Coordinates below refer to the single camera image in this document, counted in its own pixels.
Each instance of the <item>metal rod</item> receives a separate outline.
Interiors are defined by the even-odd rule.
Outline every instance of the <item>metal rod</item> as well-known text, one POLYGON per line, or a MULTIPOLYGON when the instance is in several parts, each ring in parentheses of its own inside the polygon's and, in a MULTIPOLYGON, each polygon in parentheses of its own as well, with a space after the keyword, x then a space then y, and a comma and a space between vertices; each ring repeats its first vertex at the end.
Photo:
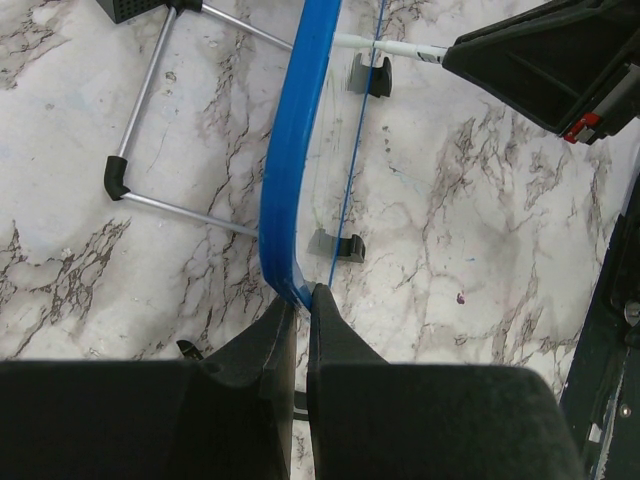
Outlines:
POLYGON ((178 207, 170 203, 161 202, 160 200, 155 200, 153 198, 144 197, 133 192, 125 193, 122 198, 142 203, 143 205, 148 205, 150 207, 166 210, 167 212, 177 213, 178 215, 200 220, 201 222, 226 228, 227 230, 233 230, 234 232, 242 233, 244 235, 250 235, 252 237, 258 236, 257 230, 252 230, 251 228, 243 227, 242 225, 236 225, 235 223, 227 222, 226 220, 220 220, 219 218, 202 215, 201 213, 187 210, 186 208, 178 207))
POLYGON ((255 35, 256 37, 260 37, 263 40, 266 40, 267 42, 270 42, 288 52, 293 50, 293 46, 290 43, 287 43, 284 40, 280 40, 278 37, 274 37, 270 33, 267 33, 264 30, 260 30, 259 28, 249 25, 248 23, 245 23, 242 20, 238 20, 237 18, 232 17, 231 15, 218 10, 217 8, 214 8, 211 5, 207 5, 206 3, 203 3, 202 11, 213 17, 219 18, 224 22, 229 23, 234 27, 239 28, 240 30, 244 30, 245 32, 255 35))
POLYGON ((129 117, 129 123, 127 123, 127 127, 125 128, 124 134, 122 136, 122 141, 120 142, 120 147, 118 148, 117 155, 121 158, 126 158, 126 155, 129 151, 131 137, 133 136, 136 127, 138 126, 140 112, 142 111, 144 101, 146 100, 147 93, 149 92, 149 87, 151 87, 151 82, 153 81, 153 77, 155 76, 156 70, 158 68, 158 63, 160 63, 160 56, 162 55, 162 51, 167 43, 169 33, 171 32, 177 16, 178 15, 176 9, 173 7, 169 8, 169 13, 167 13, 167 18, 164 21, 160 36, 158 37, 158 43, 156 43, 156 48, 153 50, 153 54, 151 55, 151 61, 149 62, 147 74, 145 75, 142 82, 140 93, 138 93, 138 98, 136 99, 136 103, 133 106, 133 110, 131 111, 131 117, 129 117))

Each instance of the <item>blue line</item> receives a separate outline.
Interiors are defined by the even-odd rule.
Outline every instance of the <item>blue line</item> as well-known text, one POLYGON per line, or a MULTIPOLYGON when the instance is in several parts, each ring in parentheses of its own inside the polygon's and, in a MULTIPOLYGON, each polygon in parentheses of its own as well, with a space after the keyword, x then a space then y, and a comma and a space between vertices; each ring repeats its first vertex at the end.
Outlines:
MULTIPOLYGON (((387 5, 387 0, 382 0, 382 6, 380 7, 380 16, 378 17, 378 27, 376 29, 376 40, 380 39, 380 28, 382 27, 382 17, 384 17, 384 8, 387 5)), ((333 274, 336 270, 336 262, 338 259, 338 249, 340 248, 340 238, 342 238, 342 229, 344 226, 344 218, 347 214, 347 206, 349 205, 349 197, 351 196, 351 187, 353 185, 353 171, 356 167, 356 157, 358 156, 358 147, 360 143, 360 135, 362 133, 362 124, 364 123, 364 111, 367 108, 367 100, 369 99, 369 87, 371 86, 371 79, 373 78, 373 67, 376 61, 377 50, 374 48, 371 52, 371 65, 369 66, 369 78, 367 79, 367 88, 364 91, 364 102, 362 103, 362 110, 360 111, 360 123, 358 124, 358 132, 356 134, 356 143, 353 147, 353 157, 351 158, 351 168, 349 170, 349 180, 347 181, 347 191, 344 196, 344 204, 342 205, 342 215, 340 216, 340 226, 338 227, 338 241, 336 242, 336 249, 333 252, 333 261, 331 262, 331 272, 329 273, 329 288, 333 285, 333 274)))

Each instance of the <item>marble floor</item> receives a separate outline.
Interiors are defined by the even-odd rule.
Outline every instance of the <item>marble floor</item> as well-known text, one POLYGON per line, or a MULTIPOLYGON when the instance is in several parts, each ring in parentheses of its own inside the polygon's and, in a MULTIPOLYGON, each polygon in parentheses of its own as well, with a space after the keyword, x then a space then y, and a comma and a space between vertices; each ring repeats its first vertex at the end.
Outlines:
MULTIPOLYGON (((371 11, 377 1, 353 0, 371 11)), ((383 36, 451 44, 536 0, 388 0, 383 36)), ((216 0, 292 41, 302 0, 216 0)), ((272 291, 249 237, 103 191, 162 25, 115 26, 94 1, 0 0, 0 357, 175 358, 211 352, 272 291)), ((288 54, 185 13, 131 154, 140 193, 255 227, 288 54)), ((345 235, 367 244, 333 291, 390 361, 506 363, 564 384, 640 128, 570 146, 434 67, 393 59, 369 99, 345 235)), ((303 384, 308 329, 301 319, 303 384)), ((293 478, 313 477, 295 426, 293 478)))

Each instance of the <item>black rubber foot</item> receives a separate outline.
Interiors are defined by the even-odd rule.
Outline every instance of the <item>black rubber foot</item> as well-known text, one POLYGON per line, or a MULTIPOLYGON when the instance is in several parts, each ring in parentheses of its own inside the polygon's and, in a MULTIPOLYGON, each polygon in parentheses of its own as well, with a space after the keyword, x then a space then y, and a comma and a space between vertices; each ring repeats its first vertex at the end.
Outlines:
MULTIPOLYGON (((374 67, 371 73, 369 95, 376 98, 390 97, 392 87, 391 60, 384 58, 381 67, 374 67)), ((356 55, 351 67, 348 89, 354 93, 364 93, 369 82, 369 65, 362 64, 362 53, 356 55)))
POLYGON ((301 422, 309 421, 309 411, 307 408, 307 394, 296 390, 293 395, 293 419, 301 422))
POLYGON ((185 10, 192 10, 200 13, 202 11, 202 0, 167 0, 167 7, 175 8, 178 15, 185 10))
POLYGON ((367 248, 365 247, 364 240, 362 240, 359 235, 352 235, 351 238, 338 239, 337 237, 329 235, 324 228, 319 228, 313 234, 307 251, 312 255, 333 257, 338 240, 340 242, 338 246, 338 259, 351 263, 364 263, 367 248))
POLYGON ((129 190, 124 185, 124 174, 127 171, 127 161, 122 157, 112 155, 107 157, 107 166, 104 169, 104 189, 114 202, 122 200, 129 190))

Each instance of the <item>blue plastic edge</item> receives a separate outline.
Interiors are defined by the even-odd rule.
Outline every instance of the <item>blue plastic edge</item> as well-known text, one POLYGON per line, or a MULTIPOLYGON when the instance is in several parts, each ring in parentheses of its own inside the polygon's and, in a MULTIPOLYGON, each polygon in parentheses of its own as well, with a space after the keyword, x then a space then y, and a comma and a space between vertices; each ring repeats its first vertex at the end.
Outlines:
POLYGON ((267 151, 260 200, 262 274, 287 302, 311 308, 296 261, 300 186, 341 0, 307 0, 289 60, 267 151))

